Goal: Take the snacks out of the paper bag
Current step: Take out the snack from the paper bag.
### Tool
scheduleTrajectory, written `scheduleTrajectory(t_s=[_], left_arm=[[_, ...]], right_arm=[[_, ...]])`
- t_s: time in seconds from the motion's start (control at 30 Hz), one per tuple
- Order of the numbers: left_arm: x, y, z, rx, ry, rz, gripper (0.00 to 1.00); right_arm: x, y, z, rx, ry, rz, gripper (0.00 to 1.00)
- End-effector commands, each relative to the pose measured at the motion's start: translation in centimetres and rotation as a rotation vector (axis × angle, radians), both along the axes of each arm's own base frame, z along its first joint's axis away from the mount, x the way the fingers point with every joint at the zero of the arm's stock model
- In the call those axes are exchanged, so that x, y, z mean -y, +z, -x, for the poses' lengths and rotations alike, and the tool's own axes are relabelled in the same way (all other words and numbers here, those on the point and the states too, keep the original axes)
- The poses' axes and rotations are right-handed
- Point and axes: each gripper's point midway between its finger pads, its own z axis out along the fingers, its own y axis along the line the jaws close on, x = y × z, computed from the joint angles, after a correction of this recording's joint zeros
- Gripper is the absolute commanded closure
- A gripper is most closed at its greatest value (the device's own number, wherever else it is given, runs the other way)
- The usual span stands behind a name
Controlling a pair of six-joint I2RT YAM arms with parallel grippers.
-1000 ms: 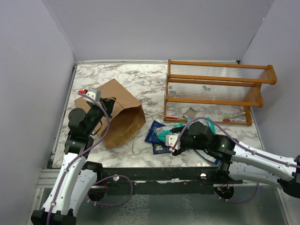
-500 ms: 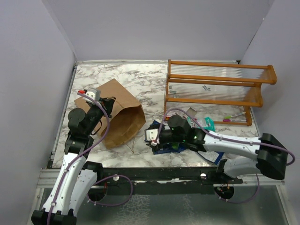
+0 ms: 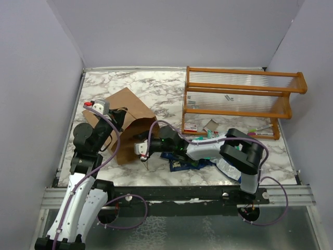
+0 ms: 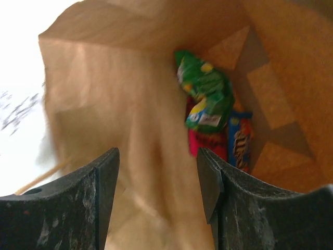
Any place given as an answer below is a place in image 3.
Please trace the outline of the brown paper bag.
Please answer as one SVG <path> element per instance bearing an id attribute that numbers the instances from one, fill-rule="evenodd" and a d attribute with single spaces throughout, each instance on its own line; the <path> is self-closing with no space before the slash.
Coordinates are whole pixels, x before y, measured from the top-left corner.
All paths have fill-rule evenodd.
<path id="1" fill-rule="evenodd" d="M 120 149 L 115 157 L 118 165 L 129 164 L 138 159 L 134 151 L 134 144 L 140 142 L 135 136 L 149 131 L 150 126 L 157 117 L 130 89 L 122 90 L 105 98 L 110 108 L 128 109 L 125 115 L 123 132 L 120 133 Z"/>

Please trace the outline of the Kettle sea salt vinegar chips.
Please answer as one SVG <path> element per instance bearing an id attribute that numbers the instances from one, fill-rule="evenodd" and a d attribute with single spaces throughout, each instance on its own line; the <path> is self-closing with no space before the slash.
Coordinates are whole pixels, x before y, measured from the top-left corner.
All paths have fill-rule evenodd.
<path id="1" fill-rule="evenodd" d="M 213 163 L 208 159 L 200 159 L 198 161 L 183 161 L 179 157 L 174 156 L 171 153 L 161 153 L 161 158 L 169 161 L 169 167 L 171 172 L 183 171 L 183 170 L 200 170 L 206 166 L 212 166 Z"/>

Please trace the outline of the blue white snack bag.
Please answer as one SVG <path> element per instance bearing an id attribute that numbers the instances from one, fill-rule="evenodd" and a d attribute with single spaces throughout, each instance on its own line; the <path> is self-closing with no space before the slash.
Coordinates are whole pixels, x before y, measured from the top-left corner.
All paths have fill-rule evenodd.
<path id="1" fill-rule="evenodd" d="M 241 172 L 230 165 L 223 158 L 211 158 L 210 161 L 216 166 L 217 170 L 223 175 L 237 182 L 241 182 Z"/>

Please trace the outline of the teal snack packet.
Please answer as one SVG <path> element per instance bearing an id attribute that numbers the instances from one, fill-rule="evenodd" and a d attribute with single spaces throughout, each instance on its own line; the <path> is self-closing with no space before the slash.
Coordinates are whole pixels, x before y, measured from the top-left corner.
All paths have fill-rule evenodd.
<path id="1" fill-rule="evenodd" d="M 224 133 L 219 133 L 218 131 L 211 131 L 211 130 L 206 130 L 206 135 L 202 135 L 197 138 L 197 140 L 208 140 L 208 139 L 214 139 L 218 137 L 225 137 Z"/>

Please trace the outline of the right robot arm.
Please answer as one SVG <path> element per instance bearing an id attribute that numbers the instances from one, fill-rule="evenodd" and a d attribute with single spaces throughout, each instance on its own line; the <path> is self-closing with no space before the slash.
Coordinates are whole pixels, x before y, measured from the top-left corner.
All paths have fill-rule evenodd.
<path id="1" fill-rule="evenodd" d="M 239 198 L 250 204 L 258 197 L 261 166 L 266 161 L 263 153 L 268 149 L 258 140 L 231 128 L 223 136 L 206 140 L 189 140 L 171 127 L 164 126 L 168 134 L 147 139 L 147 156 L 153 153 L 171 153 L 183 162 L 193 163 L 206 158 L 222 158 L 241 173 Z"/>

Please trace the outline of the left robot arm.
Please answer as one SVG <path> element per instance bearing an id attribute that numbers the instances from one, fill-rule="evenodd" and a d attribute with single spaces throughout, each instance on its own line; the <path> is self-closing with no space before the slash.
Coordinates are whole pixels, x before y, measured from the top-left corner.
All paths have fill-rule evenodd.
<path id="1" fill-rule="evenodd" d="M 98 171 L 108 162 L 103 160 L 105 142 L 115 132 L 123 131 L 127 108 L 86 104 L 86 109 L 98 118 L 95 126 L 80 123 L 73 130 L 74 154 L 69 183 L 57 217 L 46 237 L 35 242 L 35 249 L 85 249 L 87 234 L 102 206 L 113 203 L 112 182 L 98 181 Z"/>

